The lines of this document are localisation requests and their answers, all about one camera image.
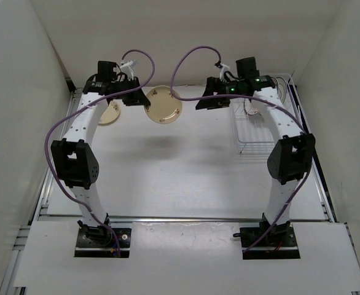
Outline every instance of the wire rack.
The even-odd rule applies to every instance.
[[[282,74],[277,81],[285,99],[281,100],[284,107],[295,114],[294,101],[289,91],[289,84],[292,84],[292,77]],[[267,157],[275,146],[272,134],[260,114],[250,116],[245,111],[244,98],[236,98],[231,101],[231,114],[233,129],[235,133],[235,144],[240,155],[256,155]]]

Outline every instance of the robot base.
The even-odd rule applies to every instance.
[[[244,252],[244,250],[254,243],[260,236],[259,224],[251,227],[241,227],[241,247],[243,249],[243,260],[259,260],[259,259],[299,259],[300,253],[297,247],[296,236],[293,227],[285,232],[280,240],[274,244],[267,244],[263,239],[254,248]]]
[[[121,258],[130,257],[131,229],[112,228],[120,243]],[[99,245],[87,238],[82,229],[77,233],[74,257],[118,258],[113,252],[113,243]]]

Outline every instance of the wall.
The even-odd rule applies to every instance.
[[[76,86],[96,73],[97,60],[120,62],[144,49],[157,69],[152,85],[168,84],[192,47],[211,45],[236,72],[235,60],[255,56],[260,70],[302,73],[341,0],[31,0]],[[137,76],[150,73],[139,58]],[[177,84],[201,84],[218,75],[216,56],[197,52],[183,64]]]
[[[28,0],[0,1],[0,285],[18,228],[31,217],[46,170],[46,131],[69,93]]]
[[[298,83],[338,220],[360,262],[360,1],[345,1]]]

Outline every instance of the purple hose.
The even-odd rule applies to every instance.
[[[186,53],[186,55],[183,56],[183,58],[179,61],[179,63],[177,64],[177,66],[175,67],[173,74],[172,74],[172,78],[170,80],[170,92],[172,93],[172,95],[177,98],[178,100],[182,100],[182,101],[195,101],[195,100],[208,100],[210,98],[248,98],[250,101],[251,100],[256,100],[256,101],[260,101],[261,103],[265,103],[268,104],[269,106],[272,106],[276,109],[279,109],[281,112],[285,113],[287,116],[289,116],[296,124],[297,126],[299,126],[299,128],[301,129],[301,131],[303,131],[305,133],[305,130],[302,126],[302,124],[300,124],[300,122],[295,118],[295,116],[293,116],[288,110],[286,110],[285,108],[282,108],[281,106],[277,106],[274,103],[271,103],[267,100],[263,100],[261,98],[258,97],[253,97],[253,96],[247,96],[247,95],[235,95],[235,94],[222,94],[222,95],[210,95],[210,96],[203,96],[203,97],[195,97],[195,98],[181,98],[180,96],[177,96],[176,92],[173,91],[173,84],[174,84],[174,77],[176,76],[177,71],[179,70],[181,64],[183,63],[183,61],[194,51],[198,50],[198,49],[211,49],[214,52],[217,53],[218,55],[218,59],[219,62],[221,62],[221,54],[218,52],[217,49],[212,48],[210,46],[198,46],[195,47],[193,49],[191,49],[190,51],[188,51]],[[276,219],[274,219],[272,225],[270,225],[270,227],[254,242],[252,243],[251,246],[249,246],[248,248],[246,248],[243,252],[247,252],[249,251],[251,248],[255,247],[260,241],[262,241],[266,235],[273,229],[273,227],[277,224],[278,220],[280,219],[281,215],[284,214],[285,209],[289,206],[289,204],[291,203],[291,201],[293,200],[293,198],[295,197],[295,195],[298,193],[298,191],[300,191],[300,189],[302,188],[302,186],[304,185],[304,183],[306,182],[308,176],[310,175],[310,170],[307,171],[304,179],[302,180],[302,182],[297,186],[297,188],[293,191],[293,193],[291,194],[291,196],[288,198],[288,200],[286,201],[285,205],[283,206],[283,208],[281,209],[281,211],[278,213]]]
[[[86,109],[88,109],[89,107],[93,106],[94,104],[97,104],[99,103],[100,101],[102,100],[105,100],[107,98],[112,98],[112,97],[115,97],[115,96],[119,96],[119,95],[123,95],[123,94],[127,94],[127,93],[130,93],[130,92],[134,92],[134,91],[137,91],[139,89],[142,89],[142,87],[146,86],[147,83],[150,82],[151,78],[153,77],[154,73],[155,73],[155,64],[154,64],[154,60],[151,58],[151,56],[144,52],[143,50],[139,50],[139,49],[131,49],[127,52],[125,52],[123,54],[123,57],[122,57],[122,60],[131,52],[139,52],[141,54],[144,54],[148,59],[150,59],[150,62],[151,62],[151,66],[152,66],[152,71],[151,71],[151,74],[149,76],[149,78],[142,84],[140,85],[139,87],[136,87],[136,88],[133,88],[133,89],[129,89],[129,90],[125,90],[125,91],[121,91],[121,92],[117,92],[117,93],[113,93],[113,94],[110,94],[110,95],[106,95],[106,96],[103,96],[91,103],[89,103],[88,105],[84,106],[83,108],[81,108],[80,110],[74,112],[73,114],[70,114],[68,116],[66,116],[64,119],[61,119],[60,121],[58,121],[55,125],[52,126],[52,128],[49,130],[49,132],[46,134],[46,137],[45,137],[45,146],[44,146],[44,149],[45,149],[45,157],[46,157],[46,161],[47,161],[47,164],[49,166],[49,169],[50,171],[52,172],[53,174],[53,177],[56,181],[56,183],[58,184],[58,186],[60,187],[60,189],[63,191],[63,193],[65,194],[65,196],[67,196],[68,199],[70,199],[71,201],[75,202],[75,203],[78,203],[84,207],[86,207],[87,211],[91,214],[92,218],[98,223],[100,224],[101,226],[105,227],[108,231],[110,231],[112,237],[115,239],[116,241],[116,245],[117,245],[117,255],[118,257],[120,257],[120,244],[119,244],[119,239],[117,238],[114,230],[104,224],[103,222],[101,222],[96,216],[95,214],[92,212],[92,209],[90,208],[89,205],[87,205],[85,202],[82,202],[82,201],[79,201],[78,199],[74,198],[73,196],[71,196],[67,190],[65,189],[65,187],[62,185],[60,179],[58,178],[57,176],[57,173],[56,173],[56,169],[55,167],[53,166],[52,164],[52,161],[50,160],[50,154],[49,154],[49,139],[50,139],[50,136],[51,134],[53,133],[54,129],[56,129],[59,125],[61,125],[63,122],[66,122],[67,120],[69,120],[70,118],[84,112]]]

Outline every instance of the purple cable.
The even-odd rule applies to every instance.
[[[92,218],[101,226],[105,227],[108,231],[110,231],[112,237],[115,239],[115,242],[116,242],[116,245],[117,245],[117,255],[118,257],[120,257],[120,244],[119,244],[119,239],[117,238],[114,230],[104,224],[103,222],[101,222],[96,216],[95,214],[92,212],[92,209],[91,207],[85,203],[85,202],[82,202],[82,201],[79,201],[78,199],[74,198],[73,196],[71,196],[71,194],[69,194],[67,192],[67,190],[65,189],[65,187],[62,185],[60,179],[58,178],[57,176],[57,173],[56,173],[56,169],[55,167],[53,166],[52,164],[52,161],[50,160],[50,154],[49,154],[49,138],[51,136],[51,134],[53,133],[54,129],[56,129],[59,125],[61,125],[62,123],[66,122],[67,120],[69,120],[70,118],[84,112],[86,109],[88,109],[89,107],[93,106],[94,104],[97,104],[99,103],[100,101],[102,100],[105,100],[107,98],[112,98],[112,97],[115,97],[115,96],[119,96],[119,95],[123,95],[123,94],[127,94],[127,93],[130,93],[130,92],[134,92],[134,91],[137,91],[139,89],[142,89],[142,87],[146,86],[147,83],[150,82],[151,78],[153,77],[154,73],[155,73],[155,63],[154,63],[154,60],[152,59],[152,57],[144,52],[143,50],[139,50],[139,49],[131,49],[127,52],[125,52],[122,56],[122,60],[131,52],[139,52],[141,54],[144,54],[148,59],[150,59],[150,62],[151,62],[151,66],[152,66],[152,71],[151,71],[151,74],[149,76],[149,78],[142,84],[140,85],[139,87],[136,87],[136,88],[133,88],[133,89],[129,89],[129,90],[125,90],[125,91],[121,91],[121,92],[117,92],[117,93],[113,93],[113,94],[110,94],[110,95],[106,95],[106,96],[102,96],[100,97],[99,99],[95,100],[95,101],[92,101],[91,103],[89,103],[88,105],[84,106],[83,108],[81,108],[80,110],[74,112],[73,114],[70,114],[68,116],[66,116],[65,118],[61,119],[60,121],[58,121],[55,125],[52,126],[52,128],[49,130],[49,132],[46,134],[46,137],[45,137],[45,146],[44,146],[44,149],[45,149],[45,157],[46,157],[46,161],[47,161],[47,164],[49,166],[49,169],[50,171],[52,172],[53,174],[53,178],[55,179],[56,183],[58,184],[58,186],[60,187],[60,189],[63,191],[64,195],[67,196],[68,199],[70,199],[71,201],[75,202],[75,203],[78,203],[84,207],[86,207],[87,211],[91,214]]]
[[[178,100],[182,100],[182,101],[196,101],[196,100],[208,100],[210,98],[247,98],[250,101],[251,100],[256,100],[256,101],[260,101],[261,103],[265,103],[269,106],[272,106],[276,109],[279,109],[281,112],[285,113],[287,116],[289,116],[296,124],[297,126],[299,126],[299,128],[301,129],[301,131],[303,131],[305,133],[305,130],[302,126],[302,124],[300,124],[300,122],[295,118],[295,116],[293,116],[287,109],[282,108],[281,106],[278,106],[274,103],[271,103],[267,100],[263,100],[261,98],[258,97],[253,97],[253,96],[247,96],[247,95],[235,95],[235,94],[220,94],[220,95],[210,95],[210,96],[203,96],[203,97],[195,97],[195,98],[181,98],[180,96],[177,96],[176,92],[173,91],[173,84],[174,84],[174,77],[176,76],[176,73],[178,71],[178,69],[180,68],[181,64],[183,63],[183,61],[194,51],[198,50],[198,49],[211,49],[214,52],[216,52],[218,54],[218,62],[221,62],[221,54],[218,52],[217,49],[212,48],[210,46],[198,46],[195,47],[193,49],[191,49],[190,51],[188,51],[186,53],[186,55],[183,56],[183,58],[179,61],[178,65],[175,67],[173,74],[172,74],[172,78],[170,80],[170,92],[171,94],[177,98]],[[255,247],[260,241],[262,241],[266,235],[273,229],[273,227],[277,224],[278,220],[280,219],[281,215],[284,214],[285,209],[289,206],[289,204],[291,203],[291,201],[293,200],[293,198],[295,197],[295,195],[298,193],[298,191],[302,188],[302,186],[304,185],[304,183],[306,182],[308,176],[310,175],[310,170],[307,171],[304,179],[302,180],[302,182],[297,186],[297,188],[293,191],[293,193],[291,194],[291,196],[288,198],[288,200],[286,201],[285,205],[283,206],[283,208],[281,209],[281,211],[278,213],[276,219],[274,219],[273,223],[270,225],[270,227],[254,242],[252,243],[251,246],[249,246],[248,248],[246,248],[243,252],[247,252],[249,251],[251,248]]]

